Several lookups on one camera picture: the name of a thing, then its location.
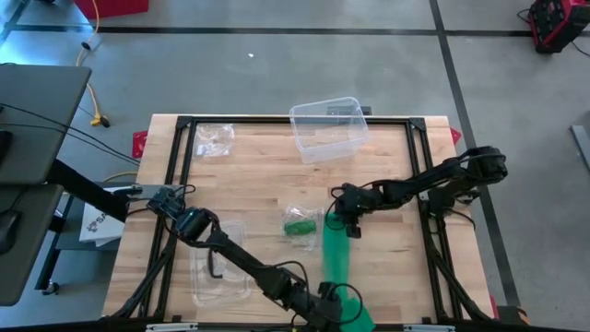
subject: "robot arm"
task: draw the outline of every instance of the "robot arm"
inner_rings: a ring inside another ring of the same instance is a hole
[[[218,216],[206,208],[184,208],[182,196],[169,188],[160,191],[147,203],[147,207],[159,216],[166,216],[175,222],[171,232],[182,242],[196,247],[207,248],[225,258],[252,276],[263,294],[285,311],[293,310],[318,331],[340,330],[342,313],[340,299],[336,295],[336,284],[320,283],[319,296],[310,294],[306,280],[284,267],[265,265],[233,242],[219,227]],[[205,241],[197,239],[210,227],[211,233]]]
[[[474,187],[496,184],[508,172],[505,156],[497,148],[471,148],[461,156],[443,161],[440,165],[406,180],[378,180],[358,187],[342,184],[333,188],[335,214],[344,222],[347,236],[360,238],[359,218],[377,210],[401,208],[412,197],[427,192],[429,211],[442,217],[460,197],[477,197]]]

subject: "green cloth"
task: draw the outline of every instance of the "green cloth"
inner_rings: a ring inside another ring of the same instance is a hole
[[[324,279],[336,284],[348,283],[350,239],[346,235],[344,225],[333,213],[328,214],[326,222],[339,231],[324,226]],[[340,320],[353,318],[359,312],[359,300],[348,297],[348,287],[338,287],[336,293],[342,303]],[[367,332],[374,329],[375,324],[364,307],[357,320],[340,326],[342,332]]]

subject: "wooden table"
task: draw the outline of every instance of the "wooden table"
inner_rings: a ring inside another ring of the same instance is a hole
[[[139,183],[163,183],[176,118],[173,114],[152,117],[137,176]],[[447,118],[431,116],[425,120],[434,164],[455,156]],[[313,291],[323,280],[322,253],[321,250],[313,253],[296,250],[286,241],[279,226],[285,206],[294,203],[327,208],[331,202],[330,187],[344,182],[365,184],[377,179],[411,176],[406,134],[400,126],[371,125],[371,139],[355,157],[311,165],[301,163],[288,124],[235,124],[234,130],[234,146],[229,156],[193,159],[188,183],[196,186],[196,193],[187,197],[187,204],[207,207],[221,220],[242,220],[246,225],[247,251],[267,264],[288,259],[302,262],[310,275]],[[181,144],[175,181],[181,172],[185,141],[186,135]],[[150,212],[135,214],[127,220],[104,314],[119,309],[144,277],[155,222]],[[456,276],[482,311],[492,315],[473,227],[457,216],[446,218],[446,222]],[[360,290],[375,323],[418,323],[423,316],[434,317],[416,199],[399,210],[364,216],[360,226],[362,238],[351,241],[350,264],[354,269],[351,269],[349,283]],[[252,280],[252,294],[241,302],[196,307],[189,250],[183,243],[176,249],[167,317],[181,314],[183,321],[199,323],[286,323],[290,320],[292,313],[284,312],[265,298]],[[296,267],[293,271],[300,273]],[[448,288],[444,279],[440,279],[445,308],[451,313]],[[152,292],[152,310],[158,293]]]

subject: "clear plastic bag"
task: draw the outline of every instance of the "clear plastic bag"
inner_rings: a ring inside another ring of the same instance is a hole
[[[289,204],[285,209],[281,230],[291,244],[312,251],[321,239],[324,208],[305,208]]]
[[[227,156],[233,147],[233,124],[198,124],[193,157]]]

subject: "chair wheel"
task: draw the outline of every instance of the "chair wheel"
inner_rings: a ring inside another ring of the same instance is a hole
[[[57,295],[58,291],[59,291],[59,284],[57,282],[50,281],[49,285],[47,286],[47,289],[42,290],[41,294],[43,294],[43,295],[51,295],[51,294]]]

